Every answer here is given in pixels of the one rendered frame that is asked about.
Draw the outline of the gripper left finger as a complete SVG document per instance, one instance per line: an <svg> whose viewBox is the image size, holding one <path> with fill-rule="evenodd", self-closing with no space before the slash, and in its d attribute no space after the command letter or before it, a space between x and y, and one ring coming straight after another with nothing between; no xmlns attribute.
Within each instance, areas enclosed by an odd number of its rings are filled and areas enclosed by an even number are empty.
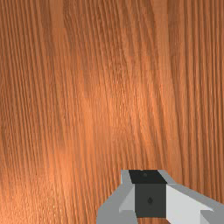
<svg viewBox="0 0 224 224"><path fill-rule="evenodd" d="M136 188L131 180L132 174L147 178L146 170L121 170L121 184L100 206L96 216L96 224L138 224L138 219L150 218L147 207L136 205Z"/></svg>

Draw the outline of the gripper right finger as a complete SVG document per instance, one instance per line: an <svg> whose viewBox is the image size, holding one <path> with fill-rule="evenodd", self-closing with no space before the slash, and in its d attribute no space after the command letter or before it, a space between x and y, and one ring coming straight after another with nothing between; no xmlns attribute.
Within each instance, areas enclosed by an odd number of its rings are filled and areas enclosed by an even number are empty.
<svg viewBox="0 0 224 224"><path fill-rule="evenodd" d="M171 224L224 224L224 204L178 184L164 170L149 170L144 216Z"/></svg>

